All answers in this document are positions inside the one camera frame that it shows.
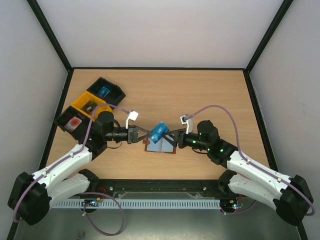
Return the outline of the brown leather card holder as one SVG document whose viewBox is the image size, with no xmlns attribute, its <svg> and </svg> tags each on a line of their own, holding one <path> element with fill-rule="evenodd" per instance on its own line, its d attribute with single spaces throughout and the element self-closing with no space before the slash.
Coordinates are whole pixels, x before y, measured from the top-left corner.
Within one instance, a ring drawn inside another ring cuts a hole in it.
<svg viewBox="0 0 320 240">
<path fill-rule="evenodd" d="M 160 139 L 157 143 L 154 143 L 150 138 L 146 138 L 142 141 L 144 144 L 145 152 L 152 153 L 165 153 L 165 154 L 175 154 L 176 148 L 173 147 L 167 140 L 164 138 Z"/>
</svg>

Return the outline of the blue card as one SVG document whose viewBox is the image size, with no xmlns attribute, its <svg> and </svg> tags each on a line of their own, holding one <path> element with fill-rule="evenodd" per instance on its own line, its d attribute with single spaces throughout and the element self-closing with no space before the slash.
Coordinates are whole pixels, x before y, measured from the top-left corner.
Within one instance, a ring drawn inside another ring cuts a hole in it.
<svg viewBox="0 0 320 240">
<path fill-rule="evenodd" d="M 149 139 L 156 144 L 162 137 L 163 134 L 168 132 L 169 128 L 168 126 L 163 122 L 160 121 L 151 131 L 151 136 Z"/>
<path fill-rule="evenodd" d="M 97 95 L 98 95 L 99 97 L 101 97 L 101 98 L 104 98 L 109 92 L 110 92 L 110 90 L 109 90 L 107 87 L 103 86 L 103 87 L 98 91 Z"/>
</svg>

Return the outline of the black credit card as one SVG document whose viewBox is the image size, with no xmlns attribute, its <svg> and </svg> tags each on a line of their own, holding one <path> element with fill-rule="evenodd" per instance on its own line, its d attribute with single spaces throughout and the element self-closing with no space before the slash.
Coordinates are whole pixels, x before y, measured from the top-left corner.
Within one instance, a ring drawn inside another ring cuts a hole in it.
<svg viewBox="0 0 320 240">
<path fill-rule="evenodd" d="M 91 100 L 89 100 L 83 107 L 82 110 L 87 113 L 90 114 L 95 108 L 96 108 L 97 104 Z"/>
</svg>

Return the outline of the red credit card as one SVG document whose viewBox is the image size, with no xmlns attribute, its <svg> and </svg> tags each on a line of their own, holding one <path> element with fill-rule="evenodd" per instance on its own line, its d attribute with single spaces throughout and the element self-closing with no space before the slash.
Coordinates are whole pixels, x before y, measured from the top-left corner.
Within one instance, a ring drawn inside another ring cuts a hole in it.
<svg viewBox="0 0 320 240">
<path fill-rule="evenodd" d="M 82 120 L 76 116 L 73 116 L 65 125 L 64 128 L 72 133 L 80 124 Z"/>
</svg>

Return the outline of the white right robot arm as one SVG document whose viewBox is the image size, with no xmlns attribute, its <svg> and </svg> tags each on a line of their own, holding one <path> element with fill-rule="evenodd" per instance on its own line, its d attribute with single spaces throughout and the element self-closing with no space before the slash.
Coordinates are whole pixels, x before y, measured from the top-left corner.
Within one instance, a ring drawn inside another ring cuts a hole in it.
<svg viewBox="0 0 320 240">
<path fill-rule="evenodd" d="M 218 191 L 244 195 L 276 211 L 290 225 L 299 225 L 304 217 L 315 213 L 314 202 L 306 180 L 270 169 L 245 155 L 239 148 L 219 136 L 218 129 L 209 120 L 197 125 L 197 132 L 178 129 L 163 134 L 173 147 L 191 147 L 206 151 L 207 157 L 225 172 L 218 179 Z"/>
</svg>

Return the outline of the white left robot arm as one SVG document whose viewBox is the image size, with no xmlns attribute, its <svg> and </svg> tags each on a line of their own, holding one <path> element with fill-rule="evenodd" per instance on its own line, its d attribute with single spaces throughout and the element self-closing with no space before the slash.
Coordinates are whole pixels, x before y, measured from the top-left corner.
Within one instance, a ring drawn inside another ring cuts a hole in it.
<svg viewBox="0 0 320 240">
<path fill-rule="evenodd" d="M 96 120 L 89 120 L 85 135 L 68 153 L 32 174 L 22 172 L 16 177 L 7 203 L 13 211 L 13 221 L 35 225 L 57 203 L 86 192 L 94 174 L 82 171 L 68 176 L 103 153 L 108 141 L 132 144 L 143 140 L 138 136 L 140 131 L 145 137 L 151 135 L 149 130 L 136 125 L 120 126 L 110 111 L 100 112 Z"/>
</svg>

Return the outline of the blue card in bin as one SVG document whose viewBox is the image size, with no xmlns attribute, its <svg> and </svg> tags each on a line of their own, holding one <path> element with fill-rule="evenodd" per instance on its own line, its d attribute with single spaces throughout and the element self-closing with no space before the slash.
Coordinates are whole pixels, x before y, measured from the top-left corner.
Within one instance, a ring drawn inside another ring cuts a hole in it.
<svg viewBox="0 0 320 240">
<path fill-rule="evenodd" d="M 107 87 L 103 86 L 103 87 L 98 91 L 97 95 L 98 95 L 99 97 L 101 97 L 101 98 L 104 98 L 109 92 L 110 92 L 110 90 L 109 90 Z"/>
</svg>

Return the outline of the black storage bin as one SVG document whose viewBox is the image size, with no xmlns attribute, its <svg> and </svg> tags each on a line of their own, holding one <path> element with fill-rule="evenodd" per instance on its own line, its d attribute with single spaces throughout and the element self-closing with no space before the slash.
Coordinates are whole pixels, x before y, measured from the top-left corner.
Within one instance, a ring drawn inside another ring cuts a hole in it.
<svg viewBox="0 0 320 240">
<path fill-rule="evenodd" d="M 84 113 L 73 106 L 69 106 L 55 120 L 55 123 L 64 131 L 69 133 L 79 144 L 82 144 L 93 112 L 91 106 L 85 108 Z"/>
<path fill-rule="evenodd" d="M 102 77 L 99 77 L 87 91 L 114 106 L 117 106 L 126 97 L 118 85 Z"/>
</svg>

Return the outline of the yellow storage bin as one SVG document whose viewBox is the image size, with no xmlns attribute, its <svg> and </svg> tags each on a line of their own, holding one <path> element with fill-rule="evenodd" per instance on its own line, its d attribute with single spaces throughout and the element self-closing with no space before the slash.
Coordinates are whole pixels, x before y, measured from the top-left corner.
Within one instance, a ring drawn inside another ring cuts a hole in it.
<svg viewBox="0 0 320 240">
<path fill-rule="evenodd" d="M 85 115 L 86 117 L 91 118 L 93 116 L 93 120 L 95 121 L 100 113 L 112 111 L 112 108 L 110 106 L 102 105 L 96 110 L 95 114 L 93 114 L 94 109 L 98 105 L 105 103 L 106 102 L 102 98 L 88 91 L 85 91 L 79 98 L 77 98 L 71 104 L 71 106 L 77 111 L 79 111 L 81 114 Z"/>
</svg>

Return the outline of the black enclosure frame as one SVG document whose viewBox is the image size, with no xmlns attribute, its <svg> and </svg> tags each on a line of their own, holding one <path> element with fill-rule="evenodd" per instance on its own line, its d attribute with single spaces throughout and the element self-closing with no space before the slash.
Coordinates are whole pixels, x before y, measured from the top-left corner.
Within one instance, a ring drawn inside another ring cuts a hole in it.
<svg viewBox="0 0 320 240">
<path fill-rule="evenodd" d="M 48 40 L 50 41 L 51 45 L 53 46 L 55 52 L 57 53 L 60 61 L 62 62 L 63 66 L 65 67 L 67 71 L 67 77 L 64 82 L 64 86 L 61 92 L 61 96 L 57 105 L 57 109 L 55 111 L 54 117 L 58 117 L 62 113 L 63 105 L 65 103 L 67 93 L 69 91 L 71 78 L 73 76 L 74 70 L 77 70 L 78 67 L 72 67 L 69 63 L 58 39 L 56 38 L 47 18 L 45 17 L 45 14 L 43 13 L 39 3 L 36 0 L 28 0 L 28 5 L 30 6 L 33 14 L 37 18 L 37 21 L 41 25 L 41 28 L 45 32 Z M 283 20 L 284 16 L 286 15 L 287 11 L 289 10 L 290 6 L 292 5 L 292 0 L 284 0 L 278 11 L 276 12 L 274 18 L 272 19 L 272 22 L 270 23 L 267 31 L 265 32 L 263 38 L 261 39 L 258 47 L 256 48 L 252 58 L 250 59 L 247 67 L 245 68 L 236 68 L 236 67 L 81 67 L 80 69 L 84 70 L 151 70 L 151 71 L 175 71 L 175 70 L 204 70 L 204 71 L 242 71 L 244 74 L 244 79 L 247 85 L 247 90 L 250 96 L 251 104 L 253 107 L 253 111 L 255 114 L 255 118 L 257 121 L 258 129 L 260 132 L 260 136 L 262 138 L 262 143 L 264 146 L 264 150 L 266 153 L 267 161 L 269 163 L 269 166 L 273 170 L 277 170 L 278 166 L 275 160 L 275 156 L 271 147 L 271 143 L 269 140 L 269 136 L 267 133 L 267 129 L 265 126 L 265 121 L 263 120 L 261 108 L 259 107 L 257 95 L 255 93 L 253 83 L 250 77 L 250 73 L 253 70 L 254 66 L 256 65 L 258 59 L 262 55 L 263 51 L 265 50 L 266 46 L 268 45 L 270 39 L 272 38 L 273 34 L 275 33 L 277 27 Z"/>
</svg>

